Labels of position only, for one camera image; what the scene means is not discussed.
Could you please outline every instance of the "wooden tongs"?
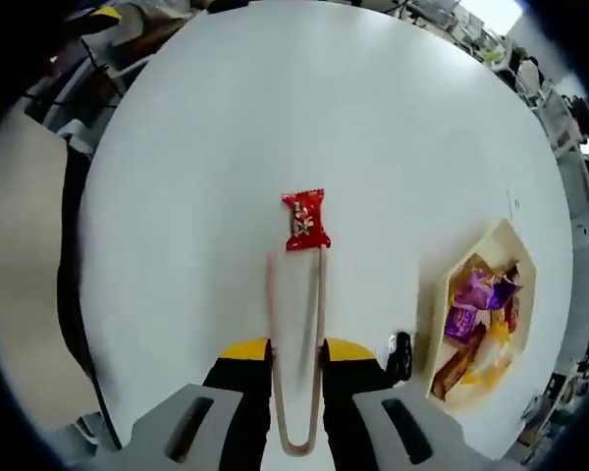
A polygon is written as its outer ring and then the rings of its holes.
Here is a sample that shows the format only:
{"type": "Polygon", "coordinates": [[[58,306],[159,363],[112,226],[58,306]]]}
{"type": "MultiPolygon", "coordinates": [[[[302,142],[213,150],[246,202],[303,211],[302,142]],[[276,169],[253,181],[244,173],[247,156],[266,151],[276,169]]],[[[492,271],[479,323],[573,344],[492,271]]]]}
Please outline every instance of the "wooden tongs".
{"type": "Polygon", "coordinates": [[[321,395],[321,367],[319,364],[320,349],[325,338],[325,278],[327,254],[323,248],[318,251],[318,292],[316,307],[316,344],[314,346],[314,378],[312,381],[312,407],[310,411],[310,426],[307,441],[302,445],[293,444],[288,438],[286,414],[284,412],[284,392],[279,366],[279,336],[277,329],[277,315],[275,310],[275,254],[268,257],[266,290],[268,309],[268,332],[271,340],[273,355],[273,387],[275,389],[275,406],[277,409],[277,424],[282,448],[290,456],[306,456],[314,450],[316,430],[318,426],[318,408],[321,395]]]}

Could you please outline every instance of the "black cable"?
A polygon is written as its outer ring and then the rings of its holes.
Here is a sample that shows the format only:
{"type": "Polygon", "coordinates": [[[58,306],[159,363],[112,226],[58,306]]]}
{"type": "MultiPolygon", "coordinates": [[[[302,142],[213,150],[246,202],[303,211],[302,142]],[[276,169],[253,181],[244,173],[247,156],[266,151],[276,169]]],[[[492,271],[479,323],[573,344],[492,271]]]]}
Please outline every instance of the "black cable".
{"type": "Polygon", "coordinates": [[[66,347],[91,380],[111,441],[116,449],[122,443],[116,432],[107,403],[100,388],[98,373],[87,340],[80,309],[80,257],[78,249],[78,213],[90,161],[80,152],[68,147],[68,161],[61,204],[61,253],[57,271],[57,314],[66,347]]]}
{"type": "MultiPolygon", "coordinates": [[[[85,40],[80,37],[79,38],[80,44],[82,45],[82,47],[85,48],[85,52],[87,53],[87,57],[89,58],[89,60],[91,61],[91,65],[94,66],[94,70],[102,70],[104,71],[105,68],[102,66],[99,66],[98,63],[96,63],[96,61],[94,60],[94,55],[91,52],[91,48],[89,47],[89,45],[85,42],[85,40]]],[[[116,89],[116,93],[118,94],[118,96],[120,96],[121,98],[124,98],[125,94],[122,92],[122,90],[120,89],[120,87],[118,86],[117,83],[115,83],[111,78],[110,78],[111,82],[113,83],[113,87],[116,89]]]]}
{"type": "Polygon", "coordinates": [[[24,92],[22,94],[24,98],[30,98],[36,101],[42,101],[45,103],[52,103],[53,105],[61,105],[61,106],[91,106],[93,108],[118,108],[117,105],[94,105],[91,103],[85,102],[78,102],[78,101],[56,101],[56,100],[46,100],[40,96],[33,95],[32,93],[24,92]]]}

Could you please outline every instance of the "snack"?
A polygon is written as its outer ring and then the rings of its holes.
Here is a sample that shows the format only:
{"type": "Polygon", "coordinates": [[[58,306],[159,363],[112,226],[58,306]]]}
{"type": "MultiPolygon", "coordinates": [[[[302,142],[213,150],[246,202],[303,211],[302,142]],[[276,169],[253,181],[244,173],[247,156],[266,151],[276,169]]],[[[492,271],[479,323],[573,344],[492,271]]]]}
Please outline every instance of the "snack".
{"type": "Polygon", "coordinates": [[[495,324],[496,322],[504,322],[504,309],[489,311],[489,325],[495,324]]]}
{"type": "Polygon", "coordinates": [[[512,266],[506,270],[504,276],[515,284],[519,283],[519,270],[517,269],[517,262],[514,262],[512,266]]]}
{"type": "Polygon", "coordinates": [[[445,400],[447,393],[462,378],[471,362],[473,362],[480,342],[484,339],[486,333],[487,328],[482,323],[473,329],[467,347],[457,351],[434,377],[432,383],[433,395],[440,400],[445,400]]]}
{"type": "Polygon", "coordinates": [[[303,250],[323,245],[329,247],[332,244],[321,223],[321,203],[324,196],[323,189],[282,195],[282,200],[293,212],[291,237],[286,242],[286,250],[303,250]]]}
{"type": "Polygon", "coordinates": [[[519,286],[507,280],[506,277],[493,284],[493,295],[487,301],[487,309],[502,309],[508,304],[512,296],[519,290],[519,286]]]}
{"type": "Polygon", "coordinates": [[[486,309],[493,297],[493,277],[472,270],[469,279],[456,292],[452,305],[463,309],[486,309]]]}
{"type": "Polygon", "coordinates": [[[445,336],[452,341],[467,345],[475,324],[476,309],[463,309],[452,306],[445,321],[445,336]]]}
{"type": "Polygon", "coordinates": [[[492,324],[462,382],[493,386],[510,365],[511,357],[507,349],[509,341],[509,325],[506,322],[492,324]]]}
{"type": "Polygon", "coordinates": [[[504,306],[504,321],[509,325],[509,332],[512,334],[517,330],[517,320],[519,319],[519,298],[516,294],[504,306]]]}

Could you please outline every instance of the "table surface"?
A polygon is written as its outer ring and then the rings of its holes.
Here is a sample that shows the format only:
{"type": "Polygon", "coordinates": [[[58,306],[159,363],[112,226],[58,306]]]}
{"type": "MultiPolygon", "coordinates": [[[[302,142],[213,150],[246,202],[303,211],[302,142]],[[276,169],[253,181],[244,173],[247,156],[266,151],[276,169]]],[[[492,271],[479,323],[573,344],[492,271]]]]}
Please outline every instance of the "table surface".
{"type": "MultiPolygon", "coordinates": [[[[509,218],[537,267],[526,350],[458,417],[501,456],[550,377],[571,289],[561,178],[535,117],[505,84],[418,27],[325,2],[201,14],[146,66],[98,147],[80,214],[81,307],[121,440],[219,351],[266,335],[266,254],[281,193],[325,188],[326,334],[383,355],[427,337],[435,284],[509,218]]],[[[287,416],[305,434],[312,253],[280,258],[287,416]]],[[[332,469],[326,436],[292,459],[273,418],[263,469],[332,469]]]]}

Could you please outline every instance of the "wooden tray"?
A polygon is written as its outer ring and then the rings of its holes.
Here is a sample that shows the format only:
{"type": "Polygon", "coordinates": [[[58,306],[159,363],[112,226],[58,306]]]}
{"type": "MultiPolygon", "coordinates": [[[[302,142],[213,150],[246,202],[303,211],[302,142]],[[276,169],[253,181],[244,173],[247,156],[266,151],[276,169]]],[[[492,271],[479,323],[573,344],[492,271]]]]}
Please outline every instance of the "wooden tray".
{"type": "Polygon", "coordinates": [[[504,376],[514,368],[515,361],[526,346],[534,307],[537,269],[530,258],[530,254],[509,221],[501,220],[494,229],[487,232],[451,267],[449,272],[441,279],[440,286],[437,289],[434,304],[434,319],[432,321],[432,337],[430,339],[428,358],[425,366],[424,379],[427,388],[425,396],[436,402],[451,415],[455,415],[466,407],[475,405],[479,399],[488,395],[498,386],[498,384],[495,384],[491,388],[487,388],[478,385],[464,385],[458,382],[448,392],[445,401],[439,400],[431,394],[434,376],[452,358],[454,353],[457,352],[456,348],[447,344],[443,339],[445,321],[448,315],[450,283],[473,254],[478,254],[492,268],[506,266],[509,262],[517,260],[519,283],[522,285],[522,289],[517,293],[519,299],[519,319],[515,332],[510,335],[509,350],[512,353],[513,360],[504,376]]]}

